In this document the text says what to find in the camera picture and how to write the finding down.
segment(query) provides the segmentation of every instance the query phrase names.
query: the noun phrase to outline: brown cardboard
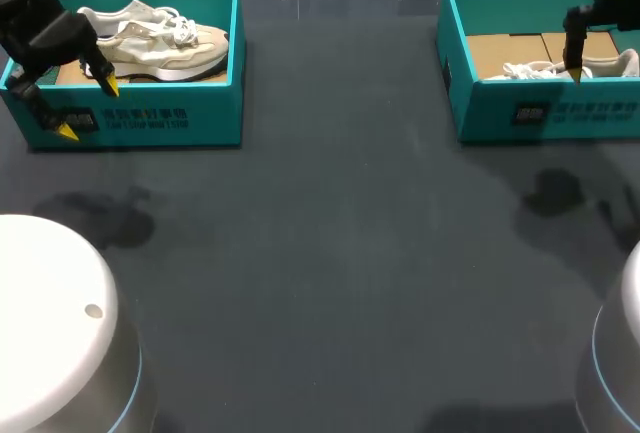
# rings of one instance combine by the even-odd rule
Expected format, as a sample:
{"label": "brown cardboard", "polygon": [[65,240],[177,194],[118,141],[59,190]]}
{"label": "brown cardboard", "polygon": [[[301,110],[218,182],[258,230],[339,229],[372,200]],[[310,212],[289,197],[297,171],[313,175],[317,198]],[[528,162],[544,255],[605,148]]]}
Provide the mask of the brown cardboard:
{"label": "brown cardboard", "polygon": [[[56,78],[56,85],[89,85],[95,81],[84,76],[82,69],[80,68],[80,62],[74,61],[60,67],[58,76]],[[123,85],[126,83],[155,83],[155,80],[150,78],[118,78],[118,84]],[[218,73],[217,75],[205,78],[203,80],[197,80],[197,82],[227,82],[227,71]]]}
{"label": "brown cardboard", "polygon": [[549,61],[540,35],[467,36],[471,57],[479,79],[504,74],[505,63]]}
{"label": "brown cardboard", "polygon": [[[542,39],[551,61],[553,63],[562,62],[562,51],[564,50],[564,33],[542,33]],[[613,58],[618,56],[618,50],[613,43],[611,35],[607,31],[589,32],[584,42],[582,56],[588,58]]]}
{"label": "brown cardboard", "polygon": [[[79,61],[73,61],[66,65],[62,65],[56,78],[56,85],[90,85],[94,83],[95,80],[84,76],[82,68],[80,68]],[[119,85],[124,83],[129,83],[129,80],[127,78],[118,78]]]}

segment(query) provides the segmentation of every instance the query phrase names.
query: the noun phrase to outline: shoelace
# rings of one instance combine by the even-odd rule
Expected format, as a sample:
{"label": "shoelace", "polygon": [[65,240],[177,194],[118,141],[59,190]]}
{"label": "shoelace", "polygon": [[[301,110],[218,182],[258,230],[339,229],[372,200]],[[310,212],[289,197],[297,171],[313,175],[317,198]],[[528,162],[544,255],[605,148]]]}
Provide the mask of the shoelace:
{"label": "shoelace", "polygon": [[151,36],[170,36],[176,45],[193,44],[198,39],[195,21],[180,16],[178,10],[170,6],[161,6],[156,10],[165,11],[169,16],[158,24],[158,30],[151,32]]}
{"label": "shoelace", "polygon": [[[534,61],[526,65],[505,63],[502,69],[505,76],[518,80],[539,80],[558,77],[558,71],[550,61]],[[589,68],[583,67],[582,73],[587,78],[593,78],[593,73]]]}

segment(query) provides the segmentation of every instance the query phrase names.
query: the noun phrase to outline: table surface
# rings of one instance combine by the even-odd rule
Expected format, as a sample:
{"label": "table surface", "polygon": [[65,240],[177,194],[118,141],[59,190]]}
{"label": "table surface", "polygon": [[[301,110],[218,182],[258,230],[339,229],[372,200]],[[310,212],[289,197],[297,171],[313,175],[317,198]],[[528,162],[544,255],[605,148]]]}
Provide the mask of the table surface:
{"label": "table surface", "polygon": [[0,208],[101,250],[158,433],[579,431],[640,150],[462,147],[434,25],[250,22],[240,149],[35,154],[0,114]]}

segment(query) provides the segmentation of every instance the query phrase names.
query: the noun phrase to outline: shoe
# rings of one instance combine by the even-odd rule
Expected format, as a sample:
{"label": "shoe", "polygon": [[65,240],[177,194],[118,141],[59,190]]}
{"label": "shoe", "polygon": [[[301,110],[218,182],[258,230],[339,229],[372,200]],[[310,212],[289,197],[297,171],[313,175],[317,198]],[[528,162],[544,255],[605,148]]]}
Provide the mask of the shoe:
{"label": "shoe", "polygon": [[[524,65],[505,63],[504,75],[489,80],[523,80],[571,78],[564,63],[554,65],[550,61],[534,61]],[[582,74],[586,78],[625,78],[640,76],[640,58],[635,50],[623,51],[615,58],[583,58]]]}
{"label": "shoe", "polygon": [[[151,77],[160,81],[205,78],[226,68],[229,35],[197,25],[169,7],[152,8],[133,0],[114,13],[83,7],[98,34],[98,48],[118,78]],[[82,65],[89,77],[89,65]]]}
{"label": "shoe", "polygon": [[[550,61],[533,61],[523,65],[505,63],[502,67],[504,75],[493,76],[487,80],[551,80],[557,78],[571,78],[564,70],[564,63],[554,65]],[[593,78],[591,70],[583,65],[582,74]]]}

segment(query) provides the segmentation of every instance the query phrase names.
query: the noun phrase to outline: sneaker sole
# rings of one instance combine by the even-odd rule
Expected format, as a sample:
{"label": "sneaker sole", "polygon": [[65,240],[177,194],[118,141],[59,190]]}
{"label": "sneaker sole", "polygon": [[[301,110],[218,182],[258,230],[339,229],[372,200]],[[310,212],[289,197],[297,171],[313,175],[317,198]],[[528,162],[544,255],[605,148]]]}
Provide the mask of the sneaker sole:
{"label": "sneaker sole", "polygon": [[[138,63],[113,63],[116,78],[151,78],[156,81],[195,81],[208,78],[227,69],[228,54],[204,65],[184,70],[167,70]],[[89,65],[81,65],[87,78],[93,78]]]}

